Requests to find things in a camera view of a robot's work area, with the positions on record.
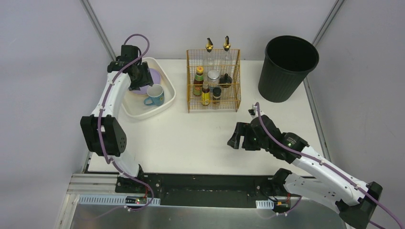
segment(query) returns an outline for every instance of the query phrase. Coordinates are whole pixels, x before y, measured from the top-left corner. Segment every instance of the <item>wire basket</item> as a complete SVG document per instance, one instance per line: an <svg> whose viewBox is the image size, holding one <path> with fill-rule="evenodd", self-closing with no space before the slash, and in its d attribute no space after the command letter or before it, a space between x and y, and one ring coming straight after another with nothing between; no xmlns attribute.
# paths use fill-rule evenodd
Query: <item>wire basket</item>
<svg viewBox="0 0 405 229"><path fill-rule="evenodd" d="M221 53L224 52L223 49L213 49L213 65L204 65L203 59L207 51L205 49L197 50L187 50L187 105L189 112L192 110L198 111L235 111L239 109L241 102L241 89L240 89L240 50L230 49L230 55L232 58L232 64L220 64ZM198 66L204 68L204 79L206 79L209 70L218 70L220 77L228 74L232 78L232 83L228 84L218 84L221 88L221 99L220 101L213 100L213 93L210 94L210 100L205 101L203 105L201 101L201 96L195 96L193 89L195 85L194 76Z"/></svg>

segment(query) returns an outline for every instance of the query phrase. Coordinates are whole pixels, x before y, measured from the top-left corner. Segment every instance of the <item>tabletop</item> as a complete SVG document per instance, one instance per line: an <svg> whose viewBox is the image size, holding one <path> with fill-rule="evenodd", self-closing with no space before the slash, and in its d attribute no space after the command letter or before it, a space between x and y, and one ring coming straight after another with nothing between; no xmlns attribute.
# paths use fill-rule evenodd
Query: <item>tabletop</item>
<svg viewBox="0 0 405 229"><path fill-rule="evenodd" d="M167 110L145 120L130 120L120 110L118 120L131 154L147 173L273 175L285 168L301 176L310 174L273 157L265 150L232 149L226 143L236 122L251 121L248 109L260 108L281 132L292 132L322 153L303 83L283 103L272 103L258 91L263 61L241 61L242 101L237 112L188 113L186 60L158 60L173 83L177 95ZM90 172L116 172L104 158L93 153Z"/></svg>

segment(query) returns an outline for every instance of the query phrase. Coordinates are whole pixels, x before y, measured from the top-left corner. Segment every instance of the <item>purple plate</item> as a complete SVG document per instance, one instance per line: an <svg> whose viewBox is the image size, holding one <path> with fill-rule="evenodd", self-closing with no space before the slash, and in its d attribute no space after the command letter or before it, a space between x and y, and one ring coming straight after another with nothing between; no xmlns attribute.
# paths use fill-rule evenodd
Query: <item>purple plate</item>
<svg viewBox="0 0 405 229"><path fill-rule="evenodd" d="M153 83L160 84L160 73L156 69L153 69L153 68L149 68L149 71L150 71L150 75L152 76ZM144 86L144 87L141 87L139 91L133 90L131 92L133 92L135 94L146 94L146 90L148 89L148 87L149 86Z"/></svg>

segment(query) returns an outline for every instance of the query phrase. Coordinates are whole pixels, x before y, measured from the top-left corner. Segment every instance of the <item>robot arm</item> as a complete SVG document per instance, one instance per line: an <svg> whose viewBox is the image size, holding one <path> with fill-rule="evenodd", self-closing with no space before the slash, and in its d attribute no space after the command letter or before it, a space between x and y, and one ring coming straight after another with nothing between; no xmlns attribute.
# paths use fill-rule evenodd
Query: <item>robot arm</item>
<svg viewBox="0 0 405 229"><path fill-rule="evenodd" d="M305 179L282 168L276 172L272 182L288 193L307 197L329 207L338 213L347 224L357 229L365 229L367 227L376 204L365 196L359 188L361 187L378 200L382 193L382 187L379 184L375 182L367 184L347 174L317 153L314 148L298 135L294 133L281 133L273 121L260 111L266 129L277 141L309 157L294 154L280 147L267 135L261 126L257 106L253 105L249 113L253 120L249 124L236 124L235 132L228 141L229 146L238 149L240 137L244 136L242 148L245 150L265 149L277 159L284 160L309 172L318 182ZM344 178L338 176L332 169L324 166L323 164L326 162L344 176L349 177L357 186L354 187Z"/></svg>
<svg viewBox="0 0 405 229"><path fill-rule="evenodd" d="M107 83L100 101L90 116L83 116L80 125L90 152L103 156L98 136L98 119L101 118L101 133L108 159L132 177L137 177L140 165L125 153L127 136L118 123L117 117L125 92L139 90L140 87L153 85L147 62L136 61L129 67L125 66L138 58L139 48L122 45L121 55L112 61L107 68Z"/></svg>

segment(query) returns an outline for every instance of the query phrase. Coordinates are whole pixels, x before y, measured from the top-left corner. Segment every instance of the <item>blue mug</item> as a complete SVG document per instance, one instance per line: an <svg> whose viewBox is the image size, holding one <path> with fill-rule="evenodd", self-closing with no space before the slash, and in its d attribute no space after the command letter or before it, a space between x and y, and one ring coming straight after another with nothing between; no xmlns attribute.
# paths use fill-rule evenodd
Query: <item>blue mug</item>
<svg viewBox="0 0 405 229"><path fill-rule="evenodd" d="M164 90L162 85L154 84L148 87L146 93L149 95L149 97L143 101L143 104L146 106L162 106L164 104Z"/></svg>

